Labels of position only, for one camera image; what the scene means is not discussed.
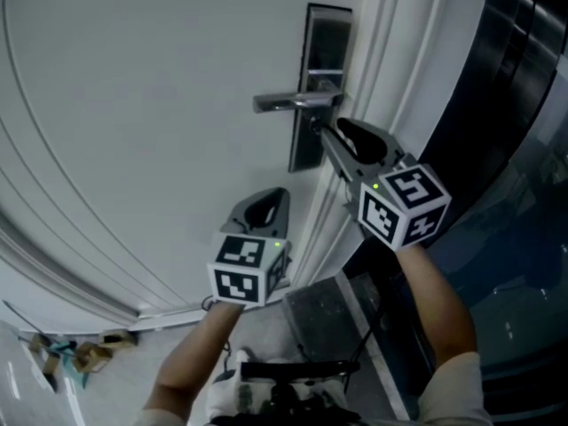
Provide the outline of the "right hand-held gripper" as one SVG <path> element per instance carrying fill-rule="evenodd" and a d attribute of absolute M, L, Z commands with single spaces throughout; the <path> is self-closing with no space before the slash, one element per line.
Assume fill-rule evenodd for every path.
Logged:
<path fill-rule="evenodd" d="M 346 181 L 352 219 L 392 251 L 434 235 L 451 195 L 428 164 L 404 164 L 385 173 L 404 155 L 396 139 L 370 123 L 339 118 L 321 130 L 321 142 L 337 175 Z"/>

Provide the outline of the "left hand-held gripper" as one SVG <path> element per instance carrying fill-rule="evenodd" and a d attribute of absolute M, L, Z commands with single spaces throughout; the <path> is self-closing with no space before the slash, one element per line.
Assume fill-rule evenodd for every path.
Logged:
<path fill-rule="evenodd" d="M 207 268 L 214 300 L 266 305 L 288 266 L 291 243 L 283 239 L 288 236 L 290 201 L 287 189 L 275 187 L 235 205 L 229 222 L 244 234 L 215 233 L 210 246 Z"/>

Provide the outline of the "person's left forearm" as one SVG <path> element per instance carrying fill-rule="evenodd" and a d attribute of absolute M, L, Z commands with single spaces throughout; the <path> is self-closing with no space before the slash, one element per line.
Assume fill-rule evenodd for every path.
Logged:
<path fill-rule="evenodd" d="M 225 343 L 244 310 L 242 304 L 217 302 L 163 361 L 146 411 L 160 410 L 186 422 L 194 401 L 211 376 Z"/>

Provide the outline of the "person's right forearm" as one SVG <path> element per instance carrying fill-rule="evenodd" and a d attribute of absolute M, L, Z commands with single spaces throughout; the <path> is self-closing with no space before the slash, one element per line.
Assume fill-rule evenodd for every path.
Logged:
<path fill-rule="evenodd" d="M 477 351 L 469 310 L 420 245 L 402 248 L 396 258 L 411 289 L 424 334 L 437 367 Z"/>

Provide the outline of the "white panelled door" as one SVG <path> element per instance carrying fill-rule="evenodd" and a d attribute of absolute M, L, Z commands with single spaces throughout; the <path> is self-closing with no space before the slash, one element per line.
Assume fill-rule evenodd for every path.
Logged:
<path fill-rule="evenodd" d="M 377 0 L 366 18 L 366 33 L 358 31 L 353 15 L 353 51 L 346 71 L 341 115 L 369 122 L 367 113 L 379 91 L 385 91 L 389 109 L 402 107 L 438 32 L 444 1 Z M 388 123 L 369 123 L 395 134 Z M 292 263 L 273 294 L 274 300 L 331 274 L 346 256 L 338 244 L 347 223 L 343 185 L 328 163 L 310 170 L 319 170 L 320 176 L 309 227 L 301 245 L 295 246 L 289 238 Z M 204 297 L 210 292 L 209 284 Z M 56 334 L 186 323 L 194 320 L 202 300 L 188 308 L 129 314 L 125 306 L 110 296 L 74 279 L 67 268 L 37 247 L 0 207 L 0 320 L 19 328 L 29 327 L 3 305 L 3 299 L 43 331 Z"/>

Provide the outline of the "steel door lock plate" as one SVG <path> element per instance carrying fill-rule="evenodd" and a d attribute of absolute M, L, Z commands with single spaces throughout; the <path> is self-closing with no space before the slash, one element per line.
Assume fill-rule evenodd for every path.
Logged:
<path fill-rule="evenodd" d="M 341 90 L 351 55 L 352 10 L 339 6 L 307 5 L 304 45 L 297 90 Z M 314 125 L 329 125 L 337 106 L 296 110 L 288 171 L 296 173 L 320 166 L 323 147 Z"/>

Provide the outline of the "dark stone plinth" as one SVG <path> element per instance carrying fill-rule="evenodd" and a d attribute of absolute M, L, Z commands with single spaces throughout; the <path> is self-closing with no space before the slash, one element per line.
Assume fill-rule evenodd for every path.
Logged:
<path fill-rule="evenodd" d="M 417 415 L 407 391 L 407 355 L 384 313 L 386 300 L 369 274 L 352 280 L 343 272 L 285 296 L 283 310 L 293 334 L 313 361 L 348 360 L 359 345 L 360 370 L 340 378 L 351 410 L 361 416 L 410 420 Z"/>

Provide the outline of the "brown cardboard box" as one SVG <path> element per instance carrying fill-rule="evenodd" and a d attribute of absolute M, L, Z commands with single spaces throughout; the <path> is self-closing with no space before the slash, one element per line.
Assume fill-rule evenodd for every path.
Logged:
<path fill-rule="evenodd" d="M 33 334 L 28 344 L 31 356 L 45 376 L 55 375 L 61 360 L 59 353 L 51 346 L 51 340 L 42 334 Z"/>
<path fill-rule="evenodd" d="M 113 357 L 113 353 L 95 343 L 80 344 L 72 359 L 75 370 L 80 374 L 99 372 Z"/>
<path fill-rule="evenodd" d="M 106 330 L 99 334 L 98 346 L 107 349 L 136 347 L 138 338 L 127 329 Z"/>

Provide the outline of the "teal box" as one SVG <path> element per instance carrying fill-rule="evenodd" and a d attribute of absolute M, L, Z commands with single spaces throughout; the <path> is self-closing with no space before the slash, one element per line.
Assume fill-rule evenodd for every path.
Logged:
<path fill-rule="evenodd" d="M 85 389 L 88 375 L 79 373 L 73 364 L 77 348 L 77 341 L 63 341 L 53 343 L 49 350 L 60 358 L 63 375 L 80 388 Z"/>

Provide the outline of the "person's light clothing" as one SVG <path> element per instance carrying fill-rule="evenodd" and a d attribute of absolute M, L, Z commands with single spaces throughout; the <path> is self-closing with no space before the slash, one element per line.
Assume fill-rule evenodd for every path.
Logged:
<path fill-rule="evenodd" d="M 231 377 L 209 386 L 207 422 L 203 426 L 229 426 L 239 414 L 266 414 L 270 409 L 273 384 L 242 381 L 242 364 L 237 363 Z M 339 406 L 351 411 L 343 384 L 337 379 L 313 387 L 296 384 L 294 388 L 301 400 L 318 400 L 325 407 Z M 360 416 L 351 426 L 493 426 L 484 407 L 479 355 L 464 353 L 437 369 L 419 397 L 418 407 L 418 418 L 414 421 Z"/>

